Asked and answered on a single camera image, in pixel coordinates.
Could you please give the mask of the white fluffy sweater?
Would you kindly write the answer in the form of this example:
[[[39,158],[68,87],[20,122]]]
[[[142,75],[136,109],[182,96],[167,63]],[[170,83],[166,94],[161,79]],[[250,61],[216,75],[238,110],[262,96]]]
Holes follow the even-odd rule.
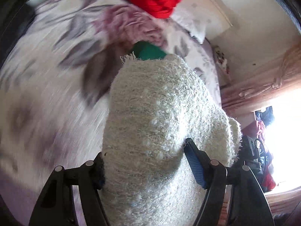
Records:
[[[110,225],[194,223],[205,191],[184,155],[186,138],[230,166],[241,129],[179,56],[125,56],[111,85],[103,138],[100,198]]]

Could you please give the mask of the pink window curtain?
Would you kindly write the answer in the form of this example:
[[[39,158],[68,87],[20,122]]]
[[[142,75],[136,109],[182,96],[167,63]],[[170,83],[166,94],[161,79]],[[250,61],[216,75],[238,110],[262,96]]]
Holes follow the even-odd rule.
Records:
[[[220,91],[222,108],[229,116],[240,116],[262,107],[287,91],[300,88],[300,43],[281,61],[250,78]]]

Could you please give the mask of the floral purple bed blanket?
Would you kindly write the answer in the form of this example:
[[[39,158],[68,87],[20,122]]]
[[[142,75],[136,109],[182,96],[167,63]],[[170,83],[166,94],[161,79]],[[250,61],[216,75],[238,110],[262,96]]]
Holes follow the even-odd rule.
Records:
[[[200,44],[172,18],[156,19],[124,0],[48,0],[1,68],[1,196],[27,225],[57,165],[72,168],[102,148],[109,96],[83,87],[87,67],[112,41],[149,41],[177,54],[217,104],[219,82],[208,39]]]

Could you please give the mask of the cluttered bedside table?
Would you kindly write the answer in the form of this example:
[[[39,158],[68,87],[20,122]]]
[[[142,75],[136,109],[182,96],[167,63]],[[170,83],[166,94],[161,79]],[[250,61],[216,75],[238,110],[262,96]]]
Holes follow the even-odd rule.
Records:
[[[213,56],[217,69],[219,85],[228,85],[229,83],[231,83],[228,60],[225,57],[224,53],[221,51],[220,47],[217,45],[213,47]]]

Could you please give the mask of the white pillow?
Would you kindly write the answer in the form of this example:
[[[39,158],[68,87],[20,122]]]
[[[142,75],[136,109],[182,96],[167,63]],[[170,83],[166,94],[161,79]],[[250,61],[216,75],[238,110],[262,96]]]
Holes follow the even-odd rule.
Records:
[[[191,37],[195,37],[200,44],[204,43],[206,38],[206,20],[199,16],[194,7],[178,4],[174,8],[171,18],[187,30]]]

